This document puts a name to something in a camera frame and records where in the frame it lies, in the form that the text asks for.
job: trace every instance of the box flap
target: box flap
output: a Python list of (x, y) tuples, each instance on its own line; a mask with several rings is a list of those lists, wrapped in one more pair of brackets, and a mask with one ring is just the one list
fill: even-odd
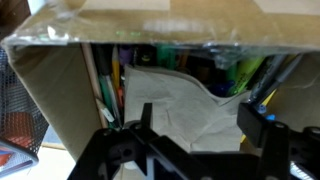
[[(155, 9), (150, 1), (161, 7)], [(108, 6), (109, 1), (99, 8), (99, 2), (103, 1), (60, 0), (51, 3), (8, 40), (17, 44), (214, 42), (320, 47), (319, 15), (286, 11), (267, 13), (260, 8), (261, 3), (251, 0), (165, 0), (162, 3), (159, 0), (135, 0), (144, 6), (140, 9), (132, 3), (132, 9), (130, 3), (126, 7), (115, 3)]]

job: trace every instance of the black metal mesh organizer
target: black metal mesh organizer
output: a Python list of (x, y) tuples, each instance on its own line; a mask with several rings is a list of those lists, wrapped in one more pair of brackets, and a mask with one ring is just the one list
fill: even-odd
[(38, 163), (48, 123), (0, 47), (0, 177)]

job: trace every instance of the red object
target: red object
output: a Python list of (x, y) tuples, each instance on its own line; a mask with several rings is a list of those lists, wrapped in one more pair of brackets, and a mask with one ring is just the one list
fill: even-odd
[(5, 164), (9, 161), (11, 155), (12, 155), (12, 154), (0, 155), (0, 166), (5, 165)]

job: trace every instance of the crumpled paper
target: crumpled paper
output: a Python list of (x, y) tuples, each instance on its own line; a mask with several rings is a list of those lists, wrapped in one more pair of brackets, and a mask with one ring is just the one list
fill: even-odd
[[(189, 75), (157, 68), (126, 67), (125, 122), (139, 120), (144, 103), (153, 104), (152, 129), (187, 152), (238, 151), (238, 105), (249, 93), (213, 96)], [(121, 169), (122, 179), (138, 176)]]

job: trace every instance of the white paper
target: white paper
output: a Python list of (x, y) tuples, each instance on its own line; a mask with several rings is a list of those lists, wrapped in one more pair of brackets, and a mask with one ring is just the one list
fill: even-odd
[(254, 1), (265, 13), (320, 15), (320, 0), (254, 0)]
[(170, 10), (170, 0), (87, 0), (83, 10)]
[[(139, 120), (144, 103), (153, 104), (152, 129), (185, 151), (239, 151), (238, 105), (249, 93), (218, 98), (191, 76), (163, 69), (126, 67), (125, 122)], [(121, 168), (117, 179), (142, 179)]]

